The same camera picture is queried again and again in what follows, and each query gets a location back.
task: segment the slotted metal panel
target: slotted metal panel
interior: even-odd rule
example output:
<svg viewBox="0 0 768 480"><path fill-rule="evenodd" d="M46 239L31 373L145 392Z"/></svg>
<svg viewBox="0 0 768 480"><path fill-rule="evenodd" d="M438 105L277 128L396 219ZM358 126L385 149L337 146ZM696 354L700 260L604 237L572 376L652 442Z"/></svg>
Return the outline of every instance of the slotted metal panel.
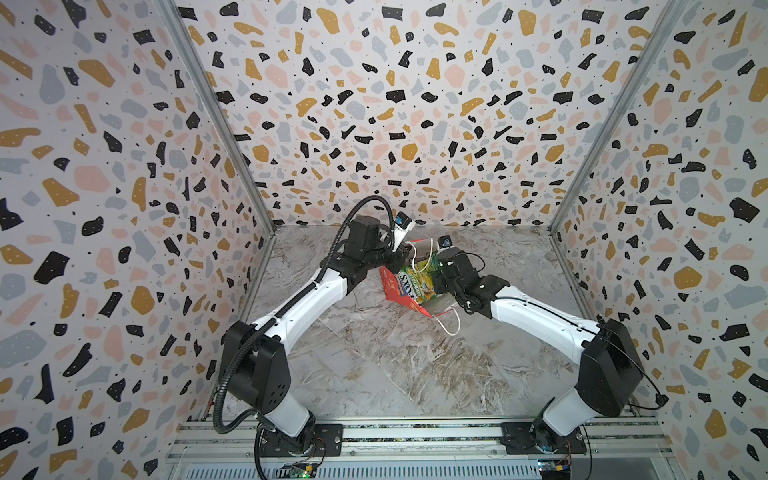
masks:
<svg viewBox="0 0 768 480"><path fill-rule="evenodd" d="M200 463L187 470L186 480L237 480L257 478L252 465L231 466L226 463ZM282 463L263 463L270 480L278 476ZM317 469L315 478L455 478L471 480L525 480L541 478L535 460L465 460L465 461L397 461L397 462L330 462Z"/></svg>

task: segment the robotic arm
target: robotic arm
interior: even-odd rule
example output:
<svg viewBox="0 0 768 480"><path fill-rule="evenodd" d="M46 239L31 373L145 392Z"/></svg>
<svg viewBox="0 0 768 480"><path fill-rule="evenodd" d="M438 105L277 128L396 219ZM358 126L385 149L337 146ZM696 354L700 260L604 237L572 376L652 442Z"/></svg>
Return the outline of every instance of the robotic arm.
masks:
<svg viewBox="0 0 768 480"><path fill-rule="evenodd" d="M314 280L252 324L237 322L227 330L222 358L227 368L220 372L214 402L217 432L229 432L247 416L256 415L278 434L286 450L296 454L309 450L315 418L290 393L287 355L312 322L350 293L369 270L385 266L397 273L415 254L402 243L413 228L411 219L401 212L392 223L394 229L372 217L345 220ZM346 226L349 237L339 240ZM467 313L517 326L580 365L576 386L552 399L531 424L531 443L543 452L553 452L558 439L582 423L596 415L621 413L643 375L624 325L614 320L598 325L577 318L533 300L502 278L479 276L467 253L457 247L439 251L436 258L439 270L432 274L436 293L451 293ZM227 391L253 408L224 425L221 407Z"/></svg>

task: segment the back wall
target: back wall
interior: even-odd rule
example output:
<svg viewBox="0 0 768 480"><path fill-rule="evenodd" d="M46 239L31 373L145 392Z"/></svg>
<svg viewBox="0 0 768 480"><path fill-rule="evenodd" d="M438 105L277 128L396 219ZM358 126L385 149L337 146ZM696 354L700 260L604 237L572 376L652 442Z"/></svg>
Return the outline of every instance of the back wall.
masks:
<svg viewBox="0 0 768 480"><path fill-rule="evenodd" d="M662 0L181 0L277 224L548 223Z"/></svg>

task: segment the terrazzo patterned wall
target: terrazzo patterned wall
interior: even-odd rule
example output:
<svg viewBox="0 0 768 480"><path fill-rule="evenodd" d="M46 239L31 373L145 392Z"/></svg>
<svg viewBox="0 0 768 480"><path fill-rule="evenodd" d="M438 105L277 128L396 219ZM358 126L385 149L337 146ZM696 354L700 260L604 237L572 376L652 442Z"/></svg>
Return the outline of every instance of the terrazzo patterned wall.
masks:
<svg viewBox="0 0 768 480"><path fill-rule="evenodd" d="M669 397L662 427L688 478L755 480L768 475L768 2L689 4L557 238Z"/></svg>
<svg viewBox="0 0 768 480"><path fill-rule="evenodd" d="M0 15L0 477L157 478L261 226L153 4Z"/></svg>
<svg viewBox="0 0 768 480"><path fill-rule="evenodd" d="M665 3L177 4L277 224L466 226L548 223Z"/></svg>

